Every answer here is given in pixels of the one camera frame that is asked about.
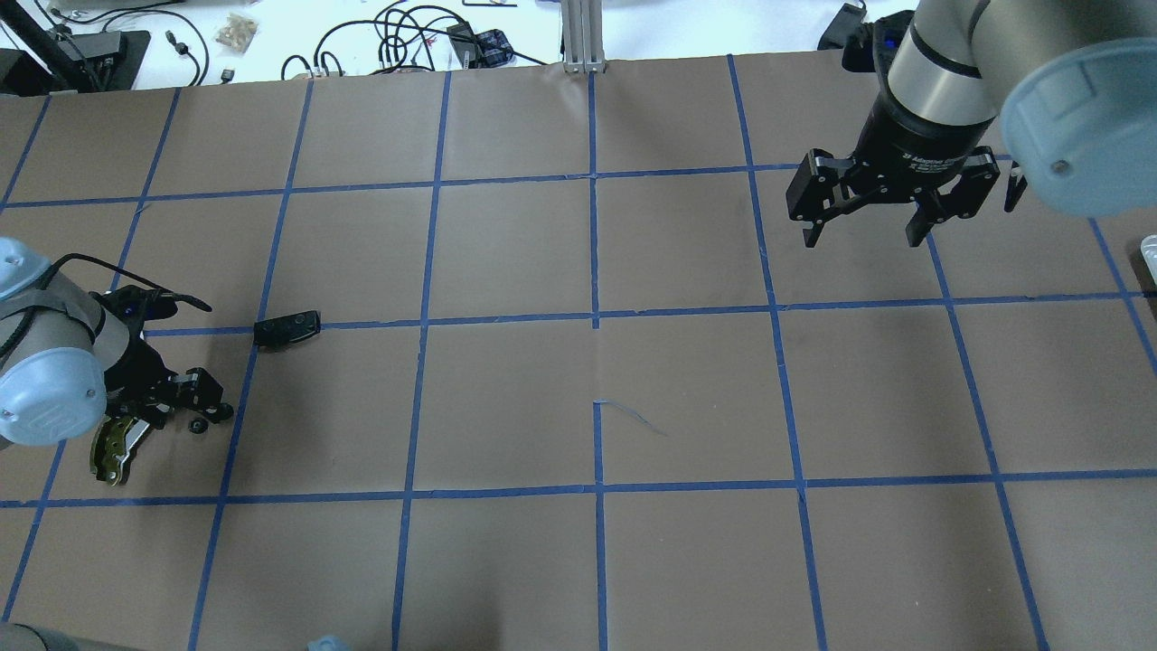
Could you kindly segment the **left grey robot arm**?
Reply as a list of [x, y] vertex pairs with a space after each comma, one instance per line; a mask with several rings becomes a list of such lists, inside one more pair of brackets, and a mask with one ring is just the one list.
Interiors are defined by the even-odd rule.
[[171, 410], [211, 423], [233, 417], [211, 372], [170, 370], [143, 335], [147, 321], [165, 320], [180, 304], [207, 312], [206, 302], [133, 273], [116, 291], [86, 291], [62, 273], [74, 260], [1, 241], [5, 445], [47, 446], [91, 432], [106, 417], [157, 429]]

